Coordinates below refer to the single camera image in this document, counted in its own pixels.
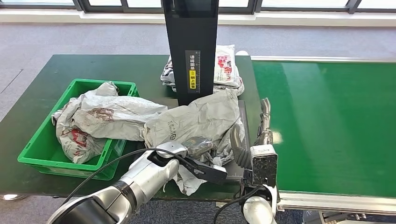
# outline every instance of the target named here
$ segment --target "table edge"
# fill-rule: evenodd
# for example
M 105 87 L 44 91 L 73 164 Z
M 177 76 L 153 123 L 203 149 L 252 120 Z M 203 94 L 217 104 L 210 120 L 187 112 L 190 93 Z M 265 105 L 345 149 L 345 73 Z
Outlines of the table edge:
M 319 57 L 319 56 L 251 56 L 252 61 L 284 62 L 360 62 L 396 63 L 396 58 Z

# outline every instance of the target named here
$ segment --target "gray carpet floor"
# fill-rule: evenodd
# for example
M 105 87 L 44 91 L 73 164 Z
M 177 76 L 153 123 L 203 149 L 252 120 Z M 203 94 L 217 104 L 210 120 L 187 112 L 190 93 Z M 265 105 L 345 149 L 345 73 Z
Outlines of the gray carpet floor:
M 396 28 L 218 28 L 218 44 L 235 44 L 236 50 L 260 56 L 395 58 L 395 40 Z M 0 120 L 53 54 L 169 54 L 169 47 L 164 25 L 0 23 Z M 45 196 L 0 201 L 0 224 L 45 223 L 61 203 Z M 209 224 L 215 212 L 214 203 L 154 201 L 131 223 Z M 289 210 L 276 218 L 279 224 L 300 224 L 301 217 L 301 211 Z M 218 223 L 245 222 L 238 206 L 231 206 Z

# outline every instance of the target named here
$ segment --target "crumpled plastic bag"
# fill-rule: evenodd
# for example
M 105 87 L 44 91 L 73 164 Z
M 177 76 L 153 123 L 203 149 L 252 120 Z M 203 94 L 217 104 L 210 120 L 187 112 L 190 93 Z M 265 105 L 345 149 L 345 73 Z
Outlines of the crumpled plastic bag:
M 216 149 L 216 145 L 209 138 L 202 136 L 191 137 L 182 145 L 187 148 L 188 155 L 194 159 L 199 159 L 202 154 Z
M 171 57 L 169 57 L 163 69 L 160 80 L 163 84 L 172 87 L 174 92 L 177 91 Z M 216 46 L 213 93 L 223 90 L 234 91 L 237 96 L 245 91 L 245 86 L 239 75 L 238 67 L 235 64 L 234 44 Z
M 168 107 L 139 97 L 87 96 L 73 115 L 71 126 L 95 138 L 144 141 L 144 124 Z
M 144 125 L 143 136 L 147 147 L 156 147 L 168 141 L 183 143 L 196 136 L 208 138 L 212 142 L 219 143 L 218 154 L 222 153 L 225 158 L 228 156 L 227 160 L 230 161 L 230 158 L 233 159 L 230 153 L 231 146 L 226 144 L 223 138 L 228 138 L 229 141 L 226 133 L 239 117 L 236 93 L 232 90 L 225 90 L 196 99 L 188 106 L 179 106 L 160 114 L 156 119 Z M 240 136 L 243 139 L 244 132 L 240 133 Z M 178 174 L 173 179 L 180 191 L 188 196 L 206 182 L 196 178 L 183 166 L 180 166 Z
M 142 98 L 120 97 L 114 83 L 106 82 L 71 98 L 52 122 L 65 155 L 81 164 L 102 153 L 106 138 L 142 141 L 144 123 L 166 110 Z

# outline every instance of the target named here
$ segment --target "black cable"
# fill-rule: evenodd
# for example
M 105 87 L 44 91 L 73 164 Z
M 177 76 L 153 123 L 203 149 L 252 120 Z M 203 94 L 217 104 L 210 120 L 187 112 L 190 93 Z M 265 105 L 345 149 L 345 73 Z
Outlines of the black cable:
M 235 192 L 235 194 L 233 195 L 233 199 L 234 199 L 234 200 L 237 199 L 237 198 L 240 198 L 240 188 L 239 188 L 239 190 L 238 190 L 237 192 Z
M 69 196 L 67 196 L 66 200 L 62 203 L 62 205 L 66 204 L 72 197 L 73 195 L 84 185 L 86 184 L 90 179 L 92 179 L 94 176 L 96 176 L 96 174 L 100 173 L 101 171 L 103 171 L 104 169 L 106 169 L 107 167 L 109 167 L 110 165 L 112 165 L 113 163 L 115 163 L 116 161 L 122 160 L 126 157 L 132 156 L 134 154 L 137 153 L 142 153 L 142 152 L 146 152 L 146 151 L 160 151 L 160 152 L 165 152 L 168 154 L 171 154 L 172 156 L 175 156 L 177 159 L 179 159 L 180 161 L 183 161 L 185 164 L 196 168 L 196 166 L 192 165 L 191 163 L 189 163 L 187 160 L 185 160 L 184 158 L 182 158 L 180 155 L 176 155 L 168 150 L 164 150 L 164 149 L 160 149 L 160 148 L 144 148 L 144 149 L 139 149 L 130 153 L 127 153 L 123 156 L 118 157 L 117 159 L 114 159 L 113 161 L 109 162 L 108 164 L 102 166 L 101 168 L 99 168 L 97 171 L 95 171 L 95 173 L 91 174 L 89 177 L 87 177 L 83 182 L 81 182 L 81 184 L 79 184 L 70 194 Z
M 230 205 L 232 205 L 232 204 L 235 204 L 235 203 L 237 203 L 237 202 L 240 202 L 240 201 L 243 201 L 243 200 L 249 198 L 250 196 L 252 196 L 253 194 L 255 194 L 257 191 L 259 191 L 259 190 L 261 189 L 261 187 L 262 187 L 262 186 L 259 185 L 259 186 L 257 186 L 255 189 L 253 189 L 252 191 L 250 191 L 248 194 L 246 194 L 246 195 L 244 195 L 244 196 L 242 196 L 242 197 L 240 197 L 240 198 L 238 198 L 238 199 L 235 199 L 235 200 L 233 200 L 233 201 L 230 201 L 230 202 L 228 202 L 227 204 L 223 205 L 223 207 L 221 207 L 221 208 L 216 212 L 216 214 L 214 215 L 213 224 L 216 224 L 217 216 L 219 216 L 219 214 L 220 214 L 224 209 L 226 209 L 226 207 L 228 207 L 228 206 L 230 206 Z

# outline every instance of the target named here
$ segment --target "green conveyor belt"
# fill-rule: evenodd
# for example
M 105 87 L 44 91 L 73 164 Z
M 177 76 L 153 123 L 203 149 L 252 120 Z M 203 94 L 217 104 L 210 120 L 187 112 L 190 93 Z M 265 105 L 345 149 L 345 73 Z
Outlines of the green conveyor belt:
M 253 66 L 280 190 L 396 197 L 396 63 Z

